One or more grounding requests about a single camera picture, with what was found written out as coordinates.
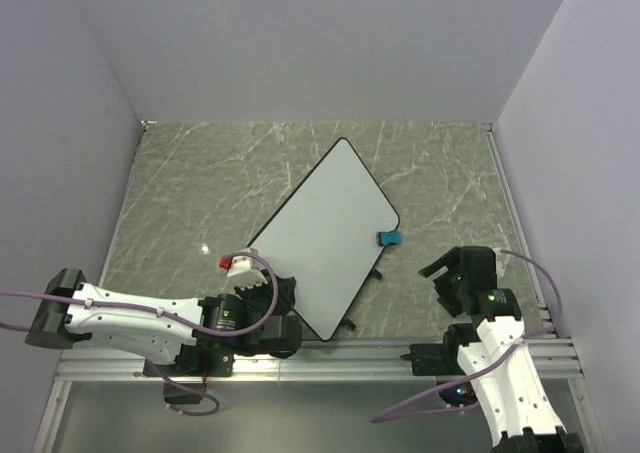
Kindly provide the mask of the white board black frame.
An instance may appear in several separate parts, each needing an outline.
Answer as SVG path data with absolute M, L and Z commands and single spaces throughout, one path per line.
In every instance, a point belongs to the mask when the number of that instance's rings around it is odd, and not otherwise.
M 376 236 L 400 215 L 351 142 L 341 137 L 249 241 L 296 281 L 294 310 L 330 341 L 383 253 Z

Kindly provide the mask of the blue bone-shaped eraser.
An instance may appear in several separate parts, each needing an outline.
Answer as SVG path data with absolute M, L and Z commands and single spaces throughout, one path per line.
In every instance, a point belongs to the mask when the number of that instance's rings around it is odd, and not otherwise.
M 401 233 L 398 230 L 379 231 L 376 233 L 376 242 L 381 247 L 399 246 L 402 244 Z

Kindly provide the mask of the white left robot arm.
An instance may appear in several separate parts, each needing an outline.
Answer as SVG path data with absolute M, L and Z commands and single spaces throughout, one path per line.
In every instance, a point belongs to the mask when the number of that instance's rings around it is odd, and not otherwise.
M 244 296 L 162 299 L 105 290 L 82 271 L 65 268 L 47 285 L 26 344 L 66 350 L 84 342 L 132 353 L 180 375 L 196 372 L 213 354 L 286 359 L 303 328 L 288 306 L 271 303 L 264 284 Z

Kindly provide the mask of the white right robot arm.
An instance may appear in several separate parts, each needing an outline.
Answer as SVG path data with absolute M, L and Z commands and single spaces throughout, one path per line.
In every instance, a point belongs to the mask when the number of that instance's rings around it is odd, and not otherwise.
M 515 294 L 498 285 L 496 253 L 454 247 L 419 274 L 434 279 L 438 302 L 467 324 L 450 326 L 441 359 L 463 372 L 485 415 L 494 452 L 582 452 L 580 435 L 566 430 L 542 385 Z

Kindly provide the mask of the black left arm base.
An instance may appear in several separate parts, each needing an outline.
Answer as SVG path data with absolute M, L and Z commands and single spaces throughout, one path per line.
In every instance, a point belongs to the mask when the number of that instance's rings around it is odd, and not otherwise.
M 170 378 L 189 377 L 196 379 L 196 391 L 207 390 L 209 377 L 230 377 L 233 371 L 232 353 L 214 348 L 207 350 L 196 346 L 183 346 L 173 364 L 159 365 L 158 369 Z M 163 397 L 170 407 L 199 405 L 203 399 L 196 393 L 186 392 L 165 382 Z

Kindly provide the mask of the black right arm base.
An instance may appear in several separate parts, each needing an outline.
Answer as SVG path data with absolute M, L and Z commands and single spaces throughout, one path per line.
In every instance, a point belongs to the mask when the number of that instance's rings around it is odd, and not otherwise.
M 409 352 L 400 359 L 410 363 L 411 373 L 415 377 L 459 376 L 459 368 L 451 351 L 441 343 L 417 343 L 409 346 Z

